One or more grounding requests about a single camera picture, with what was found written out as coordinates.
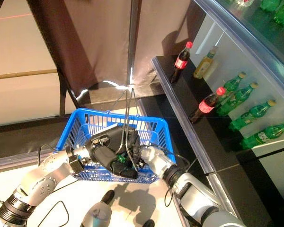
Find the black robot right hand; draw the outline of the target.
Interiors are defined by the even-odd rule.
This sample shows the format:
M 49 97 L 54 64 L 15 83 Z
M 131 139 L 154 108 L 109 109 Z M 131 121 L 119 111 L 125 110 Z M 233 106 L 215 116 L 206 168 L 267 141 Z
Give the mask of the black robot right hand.
M 133 163 L 137 168 L 143 168 L 145 166 L 145 162 L 141 159 L 140 136 L 138 131 L 133 127 L 129 127 L 125 130 L 124 136 L 124 141 L 127 143 L 127 148 L 133 159 Z

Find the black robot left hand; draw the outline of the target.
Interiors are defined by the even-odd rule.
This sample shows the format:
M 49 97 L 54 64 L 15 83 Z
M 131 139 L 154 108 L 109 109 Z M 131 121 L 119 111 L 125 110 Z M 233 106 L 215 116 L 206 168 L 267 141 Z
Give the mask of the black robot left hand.
M 114 175 L 137 179 L 138 171 L 124 141 L 125 130 L 118 124 L 104 128 L 85 143 L 85 148 L 91 159 Z

